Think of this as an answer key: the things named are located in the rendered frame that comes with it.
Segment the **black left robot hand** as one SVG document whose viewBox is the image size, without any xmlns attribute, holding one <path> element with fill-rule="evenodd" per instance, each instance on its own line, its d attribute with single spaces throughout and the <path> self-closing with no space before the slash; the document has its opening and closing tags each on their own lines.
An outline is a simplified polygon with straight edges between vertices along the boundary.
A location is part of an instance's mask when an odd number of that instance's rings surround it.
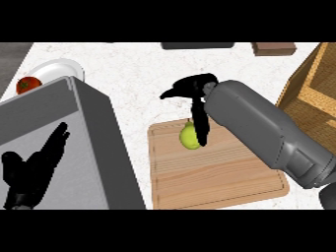
<svg viewBox="0 0 336 252">
<path fill-rule="evenodd" d="M 42 202 L 55 168 L 64 155 L 70 136 L 67 124 L 60 123 L 52 131 L 42 149 L 27 160 L 15 152 L 2 155 L 3 181 L 9 185 L 3 208 L 6 210 L 32 210 Z"/>
</svg>

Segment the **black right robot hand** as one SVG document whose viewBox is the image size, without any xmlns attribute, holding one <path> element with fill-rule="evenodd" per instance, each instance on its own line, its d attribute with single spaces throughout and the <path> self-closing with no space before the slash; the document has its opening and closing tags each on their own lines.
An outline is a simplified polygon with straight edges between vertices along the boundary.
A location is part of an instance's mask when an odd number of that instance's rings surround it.
<svg viewBox="0 0 336 252">
<path fill-rule="evenodd" d="M 202 101 L 202 98 L 206 96 L 206 84 L 218 84 L 217 76 L 212 73 L 183 78 L 174 83 L 172 89 L 160 95 L 162 99 L 180 96 L 193 100 L 191 113 L 197 139 L 202 146 L 208 144 L 208 135 L 211 131 L 209 116 L 205 111 L 205 102 Z"/>
</svg>

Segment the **green pear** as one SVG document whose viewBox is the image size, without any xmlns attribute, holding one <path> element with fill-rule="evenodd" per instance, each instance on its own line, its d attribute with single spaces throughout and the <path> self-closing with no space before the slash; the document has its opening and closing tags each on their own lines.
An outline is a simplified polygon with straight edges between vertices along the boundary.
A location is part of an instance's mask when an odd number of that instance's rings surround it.
<svg viewBox="0 0 336 252">
<path fill-rule="evenodd" d="M 186 123 L 186 127 L 181 130 L 180 141 L 181 141 L 183 146 L 188 150 L 196 150 L 202 146 L 200 143 L 199 143 L 194 123 L 191 121 L 188 121 Z"/>
</svg>

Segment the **wooden cutting board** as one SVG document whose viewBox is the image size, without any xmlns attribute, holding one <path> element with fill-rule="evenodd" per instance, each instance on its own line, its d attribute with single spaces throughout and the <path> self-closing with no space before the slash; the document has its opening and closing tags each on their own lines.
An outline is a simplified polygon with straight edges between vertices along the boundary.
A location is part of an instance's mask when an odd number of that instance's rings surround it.
<svg viewBox="0 0 336 252">
<path fill-rule="evenodd" d="M 218 209 L 286 196 L 285 173 L 267 166 L 217 123 L 208 144 L 196 150 L 183 146 L 186 123 L 157 123 L 147 131 L 153 207 Z"/>
</svg>

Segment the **wicker basket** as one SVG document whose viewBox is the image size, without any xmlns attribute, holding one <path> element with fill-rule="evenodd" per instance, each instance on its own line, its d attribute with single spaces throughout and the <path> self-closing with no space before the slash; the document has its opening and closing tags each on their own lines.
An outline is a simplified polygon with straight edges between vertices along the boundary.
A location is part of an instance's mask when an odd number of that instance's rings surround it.
<svg viewBox="0 0 336 252">
<path fill-rule="evenodd" d="M 336 42 L 320 42 L 286 83 L 277 107 L 336 156 Z"/>
</svg>

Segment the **large grey box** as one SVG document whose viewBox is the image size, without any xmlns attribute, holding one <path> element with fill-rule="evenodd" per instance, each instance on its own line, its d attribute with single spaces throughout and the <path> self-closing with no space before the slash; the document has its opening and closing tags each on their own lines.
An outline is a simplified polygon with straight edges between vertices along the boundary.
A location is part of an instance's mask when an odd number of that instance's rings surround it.
<svg viewBox="0 0 336 252">
<path fill-rule="evenodd" d="M 61 77 L 0 103 L 0 209 L 146 208 L 106 94 Z"/>
</svg>

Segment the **dark grey flat block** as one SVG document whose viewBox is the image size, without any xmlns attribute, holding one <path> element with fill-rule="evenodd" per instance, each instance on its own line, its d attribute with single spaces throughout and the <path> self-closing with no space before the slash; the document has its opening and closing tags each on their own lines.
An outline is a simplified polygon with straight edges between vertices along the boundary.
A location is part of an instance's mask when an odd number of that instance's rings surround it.
<svg viewBox="0 0 336 252">
<path fill-rule="evenodd" d="M 234 42 L 162 42 L 163 49 L 231 48 Z"/>
</svg>

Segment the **brown block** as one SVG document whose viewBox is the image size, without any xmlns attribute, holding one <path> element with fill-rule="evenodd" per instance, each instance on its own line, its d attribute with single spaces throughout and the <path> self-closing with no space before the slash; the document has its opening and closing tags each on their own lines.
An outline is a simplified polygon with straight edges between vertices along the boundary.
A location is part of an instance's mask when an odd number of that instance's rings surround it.
<svg viewBox="0 0 336 252">
<path fill-rule="evenodd" d="M 254 42 L 252 48 L 257 56 L 288 56 L 297 50 L 292 42 Z"/>
</svg>

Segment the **red tomato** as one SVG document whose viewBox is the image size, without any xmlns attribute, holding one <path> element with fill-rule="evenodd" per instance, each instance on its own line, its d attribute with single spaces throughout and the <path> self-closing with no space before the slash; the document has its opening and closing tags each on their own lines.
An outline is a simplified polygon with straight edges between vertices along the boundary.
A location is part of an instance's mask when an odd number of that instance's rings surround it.
<svg viewBox="0 0 336 252">
<path fill-rule="evenodd" d="M 17 84 L 17 94 L 23 94 L 42 85 L 42 81 L 36 77 L 24 77 Z"/>
</svg>

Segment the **white plate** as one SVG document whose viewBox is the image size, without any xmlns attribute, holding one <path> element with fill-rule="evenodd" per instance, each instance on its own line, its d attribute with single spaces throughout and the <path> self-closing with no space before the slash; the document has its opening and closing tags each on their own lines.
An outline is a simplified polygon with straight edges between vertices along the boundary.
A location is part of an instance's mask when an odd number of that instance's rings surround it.
<svg viewBox="0 0 336 252">
<path fill-rule="evenodd" d="M 48 83 L 61 77 L 76 77 L 80 81 L 83 81 L 85 70 L 74 60 L 60 58 L 42 63 L 30 71 L 27 76 L 36 77 L 43 83 Z"/>
</svg>

